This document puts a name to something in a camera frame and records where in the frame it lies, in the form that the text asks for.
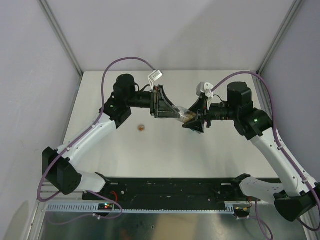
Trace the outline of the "clear pill bottle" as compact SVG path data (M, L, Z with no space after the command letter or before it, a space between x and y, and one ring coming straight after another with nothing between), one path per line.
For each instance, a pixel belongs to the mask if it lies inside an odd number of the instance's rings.
M176 108L179 113L179 118L177 120L183 124L188 123L189 121L194 119L197 115L196 113L194 113L194 112L190 111L189 109L184 108L182 106L177 106Z

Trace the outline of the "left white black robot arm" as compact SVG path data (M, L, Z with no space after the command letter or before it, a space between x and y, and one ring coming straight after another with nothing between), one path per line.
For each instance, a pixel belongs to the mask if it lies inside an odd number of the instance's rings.
M42 153L45 178L58 192L69 195L78 191L92 191L99 199L107 199L111 187L100 173L77 170L83 155L107 135L117 130L132 114L132 108L149 109L156 119L180 119L180 110L167 98L162 85L154 83L163 76L153 71L148 80L152 90L137 90L138 84L130 74L122 74L113 85L108 100L104 100L97 117L68 143L56 149L47 147Z

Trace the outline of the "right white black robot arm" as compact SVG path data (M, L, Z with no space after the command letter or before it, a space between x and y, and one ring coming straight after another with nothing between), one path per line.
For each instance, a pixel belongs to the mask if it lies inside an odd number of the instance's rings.
M238 201L254 197L272 204L289 222L314 208L317 205L315 198L320 195L320 184L291 157L284 145L277 145L273 122L266 112L254 107L252 91L247 84L228 84L227 100L220 103L212 102L213 88L208 82L197 86L198 100L189 108L193 114L183 128L204 133L212 121L233 121L237 132L262 153L280 179L280 183L268 183L242 174L231 182L232 197Z

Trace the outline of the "white bottle cap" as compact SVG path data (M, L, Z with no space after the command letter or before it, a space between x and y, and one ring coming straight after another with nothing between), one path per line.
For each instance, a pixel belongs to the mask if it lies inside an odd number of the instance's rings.
M141 125L138 126L138 130L139 130L140 132L143 132L145 129L146 129L146 128L145 128L145 126L144 126L143 124L141 124Z

